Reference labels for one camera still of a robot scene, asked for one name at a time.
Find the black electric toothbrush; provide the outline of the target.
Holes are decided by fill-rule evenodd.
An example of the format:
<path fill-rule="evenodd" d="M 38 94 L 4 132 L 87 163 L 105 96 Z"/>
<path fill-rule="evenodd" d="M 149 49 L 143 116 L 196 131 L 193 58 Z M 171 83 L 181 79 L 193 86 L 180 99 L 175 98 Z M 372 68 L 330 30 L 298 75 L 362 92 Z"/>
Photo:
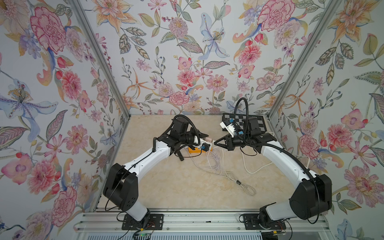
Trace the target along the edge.
<path fill-rule="evenodd" d="M 180 161 L 184 161 L 185 158 L 183 157 L 183 155 L 181 154 L 180 151 L 176 152 L 176 154 L 177 154 L 178 158 L 180 159 Z"/>

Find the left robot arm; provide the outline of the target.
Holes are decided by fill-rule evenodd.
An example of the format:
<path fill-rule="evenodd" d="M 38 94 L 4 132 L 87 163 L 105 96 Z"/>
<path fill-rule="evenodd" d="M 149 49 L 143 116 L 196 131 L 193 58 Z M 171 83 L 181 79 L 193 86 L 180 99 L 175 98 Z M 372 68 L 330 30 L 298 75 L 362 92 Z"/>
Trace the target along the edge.
<path fill-rule="evenodd" d="M 210 151 L 209 135 L 202 133 L 185 115 L 177 115 L 170 126 L 158 137 L 153 138 L 152 147 L 136 159 L 124 164 L 114 164 L 108 173 L 103 195 L 120 211 L 133 220 L 144 223 L 150 210 L 139 202 L 139 183 L 158 163 L 175 155 L 183 161 L 181 149 L 197 148 Z"/>

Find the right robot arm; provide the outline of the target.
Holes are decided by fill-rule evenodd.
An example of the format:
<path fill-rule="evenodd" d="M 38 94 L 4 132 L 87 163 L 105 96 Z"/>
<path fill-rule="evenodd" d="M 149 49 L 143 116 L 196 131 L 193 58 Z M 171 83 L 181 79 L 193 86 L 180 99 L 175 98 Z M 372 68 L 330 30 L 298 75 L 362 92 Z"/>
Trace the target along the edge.
<path fill-rule="evenodd" d="M 332 207 L 332 181 L 326 175 L 318 175 L 306 167 L 296 156 L 285 150 L 270 133 L 262 133 L 256 120 L 249 116 L 248 100 L 240 98 L 235 105 L 234 114 L 240 103 L 245 104 L 245 119 L 242 127 L 236 121 L 226 119 L 220 126 L 228 134 L 215 145 L 233 151 L 235 148 L 251 147 L 257 154 L 269 159 L 295 187 L 293 195 L 285 202 L 272 203 L 260 208 L 258 223 L 264 229 L 291 218 L 309 220 L 319 218 L 320 214 Z"/>

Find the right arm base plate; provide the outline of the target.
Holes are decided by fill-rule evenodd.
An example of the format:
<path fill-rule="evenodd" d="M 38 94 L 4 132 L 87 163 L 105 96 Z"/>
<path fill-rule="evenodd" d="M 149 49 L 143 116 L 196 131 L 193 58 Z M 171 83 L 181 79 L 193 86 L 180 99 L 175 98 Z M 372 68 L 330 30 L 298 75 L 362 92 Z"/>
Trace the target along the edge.
<path fill-rule="evenodd" d="M 264 214 L 242 214 L 239 216 L 239 221 L 244 224 L 246 230 L 283 231 L 287 229 L 284 222 L 270 220 Z"/>

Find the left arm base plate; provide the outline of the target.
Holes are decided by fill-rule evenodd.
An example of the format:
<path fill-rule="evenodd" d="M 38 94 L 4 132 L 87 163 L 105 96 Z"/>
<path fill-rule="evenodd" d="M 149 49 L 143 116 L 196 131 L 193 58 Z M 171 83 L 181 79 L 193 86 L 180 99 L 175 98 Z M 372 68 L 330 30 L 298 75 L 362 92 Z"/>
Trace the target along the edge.
<path fill-rule="evenodd" d="M 126 214 L 123 223 L 122 230 L 162 230 L 164 224 L 164 215 L 163 214 L 150 214 L 145 216 L 141 221 L 137 221 L 132 218 L 130 215 Z"/>

